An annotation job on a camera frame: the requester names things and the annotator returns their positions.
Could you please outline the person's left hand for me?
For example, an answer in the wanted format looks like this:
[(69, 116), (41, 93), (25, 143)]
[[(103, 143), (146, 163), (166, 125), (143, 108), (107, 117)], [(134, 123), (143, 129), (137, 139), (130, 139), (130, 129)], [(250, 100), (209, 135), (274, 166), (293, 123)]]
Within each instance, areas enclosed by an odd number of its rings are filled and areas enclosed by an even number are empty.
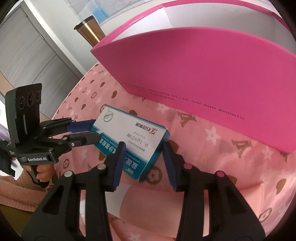
[(54, 165), (22, 165), (22, 168), (28, 172), (36, 184), (49, 182), (55, 174)]

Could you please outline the pink sweater forearm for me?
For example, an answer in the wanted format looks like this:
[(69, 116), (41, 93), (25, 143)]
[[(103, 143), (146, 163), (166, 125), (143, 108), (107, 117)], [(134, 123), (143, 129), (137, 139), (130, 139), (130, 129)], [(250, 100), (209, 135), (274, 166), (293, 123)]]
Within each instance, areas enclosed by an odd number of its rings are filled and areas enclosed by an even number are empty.
[(12, 176), (1, 176), (1, 204), (23, 211), (34, 212), (48, 191), (34, 184), (23, 172), (15, 180)]

